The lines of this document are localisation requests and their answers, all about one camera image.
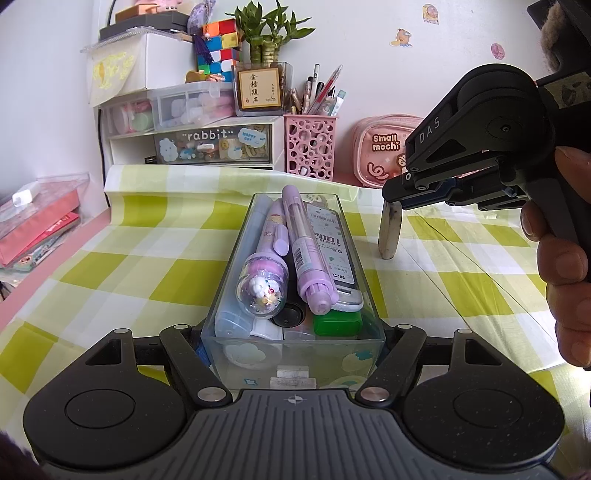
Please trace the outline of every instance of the human hand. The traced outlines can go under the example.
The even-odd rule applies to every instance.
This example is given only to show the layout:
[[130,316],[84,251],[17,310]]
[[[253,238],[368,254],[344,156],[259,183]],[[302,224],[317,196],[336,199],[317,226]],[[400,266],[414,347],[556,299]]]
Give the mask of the human hand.
[[[591,203],[591,154],[572,147],[558,147],[556,165],[564,179],[586,202]],[[550,233],[541,210],[533,202],[521,209],[521,226],[526,236],[540,242],[538,270],[548,285],[546,299],[556,319],[558,349],[577,367],[591,365],[591,283],[589,260],[584,250]]]

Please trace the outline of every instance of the purple pen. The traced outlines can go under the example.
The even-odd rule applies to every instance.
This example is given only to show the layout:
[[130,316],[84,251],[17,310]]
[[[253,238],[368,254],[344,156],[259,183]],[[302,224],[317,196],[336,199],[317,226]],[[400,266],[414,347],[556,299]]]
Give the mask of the purple pen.
[[256,247],[246,259],[236,296],[247,311],[259,318],[275,316],[287,298],[287,265],[281,257],[290,250],[281,199],[271,205]]
[[300,297],[315,315],[324,315],[339,301],[335,282],[318,248],[300,192],[286,185],[281,192]]

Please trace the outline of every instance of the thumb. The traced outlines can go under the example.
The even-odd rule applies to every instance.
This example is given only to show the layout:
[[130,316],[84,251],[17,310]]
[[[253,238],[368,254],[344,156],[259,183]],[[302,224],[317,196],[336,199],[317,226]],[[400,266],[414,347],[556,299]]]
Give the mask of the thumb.
[[556,166],[579,196],[591,203],[591,154],[573,147],[557,147]]

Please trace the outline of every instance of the green eraser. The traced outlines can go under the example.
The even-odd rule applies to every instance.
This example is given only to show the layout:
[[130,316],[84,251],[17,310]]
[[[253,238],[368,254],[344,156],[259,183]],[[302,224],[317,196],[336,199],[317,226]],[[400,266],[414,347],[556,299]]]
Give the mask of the green eraser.
[[329,311],[314,315],[314,333],[320,337],[352,337],[361,330],[361,312]]

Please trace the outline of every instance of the pen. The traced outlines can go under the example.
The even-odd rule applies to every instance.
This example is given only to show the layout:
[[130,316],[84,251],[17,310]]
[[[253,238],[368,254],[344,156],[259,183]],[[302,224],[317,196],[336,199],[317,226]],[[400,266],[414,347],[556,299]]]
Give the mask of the pen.
[[301,102],[297,96],[297,90],[295,88],[291,89],[291,100],[294,102],[294,107],[298,112],[301,112]]
[[312,77],[308,77],[308,81],[306,81],[306,90],[304,91],[304,102],[301,108],[301,112],[303,114],[308,113],[310,109],[310,96],[312,94]]
[[318,95],[320,94],[320,92],[322,91],[323,88],[324,88],[324,82],[318,82],[318,85],[316,86],[316,94],[314,96],[314,99],[316,99],[316,97],[318,97]]
[[332,98],[331,96],[326,96],[324,98],[324,101],[322,102],[322,105],[320,105],[320,108],[318,110],[318,115],[330,116],[330,113],[331,113],[334,106],[335,106],[335,99]]
[[236,298],[256,317],[271,318],[283,308],[287,298],[287,265],[282,257],[290,249],[283,202],[271,205],[256,251],[242,268]]
[[346,92],[344,90],[339,90],[339,94],[336,96],[335,105],[333,106],[332,111],[330,112],[330,116],[336,116],[339,113],[340,106],[343,104],[345,100]]
[[258,245],[261,231],[272,205],[273,200],[270,197],[257,195],[251,207],[252,212],[242,227],[241,241],[234,251],[234,262],[230,265],[226,275],[225,285],[227,288],[223,289],[215,316],[214,332],[218,337],[248,338],[251,334],[255,316],[245,311],[236,298],[236,288],[229,287],[229,285],[238,284],[246,259]]
[[339,293],[302,202],[293,185],[281,191],[283,209],[297,275],[297,288],[312,313],[324,315],[339,301]]
[[310,101],[313,102],[316,98],[316,83],[318,82],[318,74],[320,73],[320,64],[314,65],[314,76],[312,77],[312,93]]
[[339,78],[339,75],[340,75],[340,72],[342,69],[343,69],[343,66],[339,65],[338,68],[330,76],[330,78],[326,82],[326,85],[324,86],[324,88],[322,89],[322,91],[320,92],[318,97],[316,97],[316,100],[312,104],[312,107],[310,107],[309,115],[316,115],[318,113],[320,105],[322,104],[322,102],[326,98],[330,89],[333,87],[334,83],[336,82],[336,79]]

